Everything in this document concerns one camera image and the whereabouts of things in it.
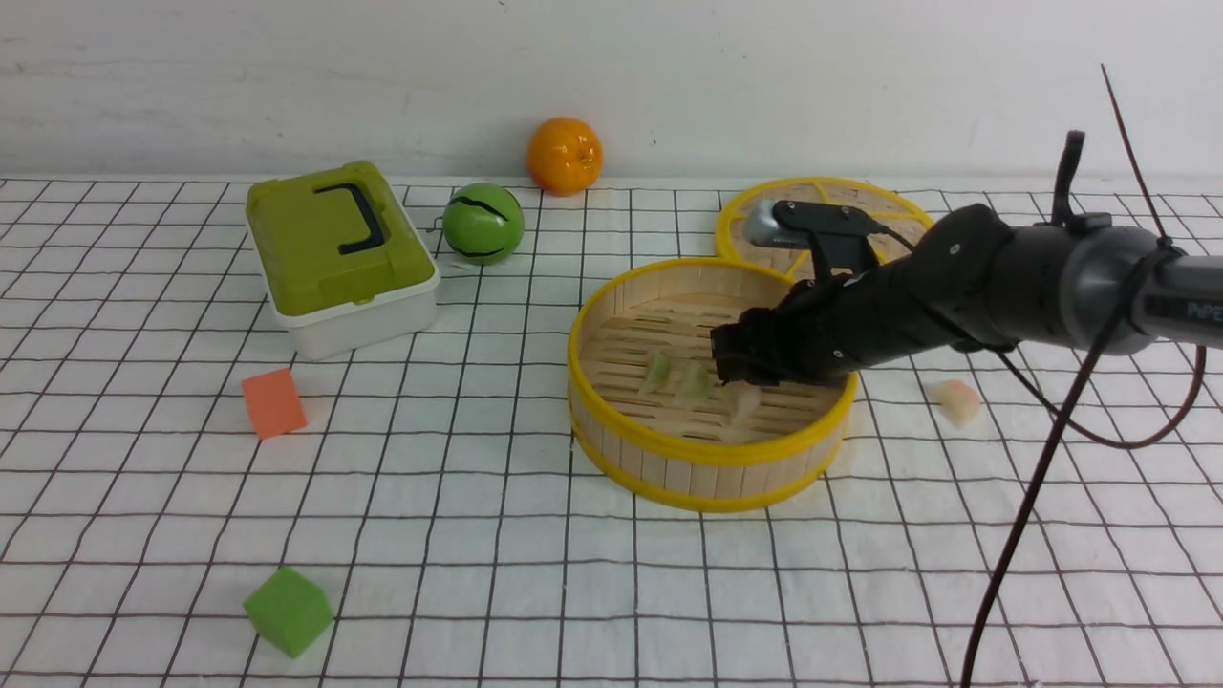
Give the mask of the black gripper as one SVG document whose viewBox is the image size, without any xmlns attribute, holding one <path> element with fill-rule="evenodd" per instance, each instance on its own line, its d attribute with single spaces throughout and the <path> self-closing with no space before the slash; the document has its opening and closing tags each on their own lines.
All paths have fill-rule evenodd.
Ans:
<svg viewBox="0 0 1223 688">
<path fill-rule="evenodd" d="M 773 308 L 750 308 L 713 328 L 720 382 L 830 386 L 851 371 L 966 339 L 920 299 L 905 260 L 857 275 L 795 284 Z"/>
</svg>

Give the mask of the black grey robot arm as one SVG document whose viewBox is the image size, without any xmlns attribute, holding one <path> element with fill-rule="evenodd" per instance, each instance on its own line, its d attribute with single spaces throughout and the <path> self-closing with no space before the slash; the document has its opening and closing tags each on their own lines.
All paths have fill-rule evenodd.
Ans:
<svg viewBox="0 0 1223 688">
<path fill-rule="evenodd" d="M 1088 349 L 1114 313 L 1108 356 L 1131 356 L 1156 339 L 1221 347 L 1221 258 L 1188 255 L 1104 214 L 1011 227 L 971 204 L 906 254 L 879 262 L 870 235 L 888 231 L 855 207 L 757 204 L 745 224 L 748 243 L 811 249 L 815 277 L 773 308 L 712 330 L 722 382 L 829 386 L 940 347 Z"/>
</svg>

